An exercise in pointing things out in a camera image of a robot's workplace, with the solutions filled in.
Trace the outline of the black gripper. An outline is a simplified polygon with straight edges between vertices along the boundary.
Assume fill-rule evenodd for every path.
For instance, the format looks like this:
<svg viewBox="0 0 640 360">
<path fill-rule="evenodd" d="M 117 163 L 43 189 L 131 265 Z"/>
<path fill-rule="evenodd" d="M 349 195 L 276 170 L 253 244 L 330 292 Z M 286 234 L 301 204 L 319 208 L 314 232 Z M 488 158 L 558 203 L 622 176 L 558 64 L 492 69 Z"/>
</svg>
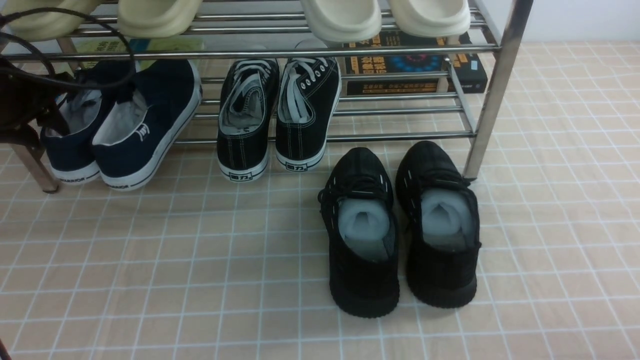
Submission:
<svg viewBox="0 0 640 360">
<path fill-rule="evenodd" d="M 39 146 L 38 132 L 30 126 L 36 121 L 41 128 L 55 130 L 58 135 L 71 133 L 69 124 L 57 102 L 66 93 L 59 86 L 49 86 L 2 74 L 0 78 L 0 143 Z"/>
</svg>

